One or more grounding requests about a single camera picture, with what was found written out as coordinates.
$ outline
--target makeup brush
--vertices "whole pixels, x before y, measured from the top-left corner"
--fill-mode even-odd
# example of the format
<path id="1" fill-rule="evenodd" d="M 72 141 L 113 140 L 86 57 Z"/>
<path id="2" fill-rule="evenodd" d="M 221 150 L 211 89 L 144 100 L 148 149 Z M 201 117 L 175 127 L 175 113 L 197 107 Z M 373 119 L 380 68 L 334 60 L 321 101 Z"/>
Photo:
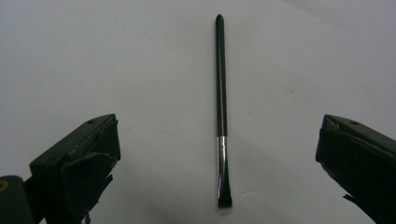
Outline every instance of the makeup brush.
<path id="1" fill-rule="evenodd" d="M 220 210 L 233 207 L 230 183 L 228 178 L 227 158 L 227 105 L 225 86 L 225 53 L 224 53 L 224 19 L 216 17 L 216 95 L 217 95 L 217 124 L 219 151 L 219 192 L 218 208 Z"/>

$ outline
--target flat brush tip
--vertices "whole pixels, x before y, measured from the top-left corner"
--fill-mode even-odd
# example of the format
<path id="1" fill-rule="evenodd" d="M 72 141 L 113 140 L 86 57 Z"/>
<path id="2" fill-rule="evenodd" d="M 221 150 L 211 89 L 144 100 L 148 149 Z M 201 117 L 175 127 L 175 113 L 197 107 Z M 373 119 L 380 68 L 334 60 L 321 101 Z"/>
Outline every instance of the flat brush tip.
<path id="1" fill-rule="evenodd" d="M 220 211 L 228 211 L 233 208 L 233 200 L 231 198 L 219 199 L 218 208 Z"/>

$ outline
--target brush handle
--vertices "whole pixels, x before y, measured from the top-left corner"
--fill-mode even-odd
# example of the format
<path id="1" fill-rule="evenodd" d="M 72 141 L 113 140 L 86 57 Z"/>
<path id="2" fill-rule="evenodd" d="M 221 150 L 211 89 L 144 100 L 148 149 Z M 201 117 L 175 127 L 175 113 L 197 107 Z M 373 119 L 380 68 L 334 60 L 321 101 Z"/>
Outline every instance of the brush handle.
<path id="1" fill-rule="evenodd" d="M 216 17 L 216 95 L 218 137 L 227 136 L 227 105 L 225 87 L 224 19 Z"/>

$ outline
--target white surface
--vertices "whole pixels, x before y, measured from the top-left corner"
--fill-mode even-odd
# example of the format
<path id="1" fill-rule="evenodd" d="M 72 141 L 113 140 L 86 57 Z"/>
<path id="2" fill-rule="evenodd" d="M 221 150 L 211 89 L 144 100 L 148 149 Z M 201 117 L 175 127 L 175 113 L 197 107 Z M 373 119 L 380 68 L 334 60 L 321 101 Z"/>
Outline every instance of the white surface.
<path id="1" fill-rule="evenodd" d="M 0 1 L 0 175 L 120 120 L 92 223 L 373 223 L 315 162 L 325 113 L 396 138 L 392 0 Z M 216 207 L 225 19 L 233 212 Z"/>

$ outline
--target dark green object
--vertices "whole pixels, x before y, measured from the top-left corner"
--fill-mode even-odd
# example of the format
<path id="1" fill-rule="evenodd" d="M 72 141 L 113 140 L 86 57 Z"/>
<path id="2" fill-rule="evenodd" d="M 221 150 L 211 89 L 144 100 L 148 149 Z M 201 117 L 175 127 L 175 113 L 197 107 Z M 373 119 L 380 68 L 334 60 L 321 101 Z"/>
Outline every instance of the dark green object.
<path id="1" fill-rule="evenodd" d="M 0 223 L 80 224 L 120 159 L 113 114 L 84 122 L 30 164 L 32 176 L 0 177 Z"/>
<path id="2" fill-rule="evenodd" d="M 396 223 L 396 141 L 357 121 L 325 115 L 316 160 L 376 223 Z"/>
<path id="3" fill-rule="evenodd" d="M 218 136 L 227 136 L 227 94 L 225 85 L 224 19 L 216 17 L 216 98 Z"/>

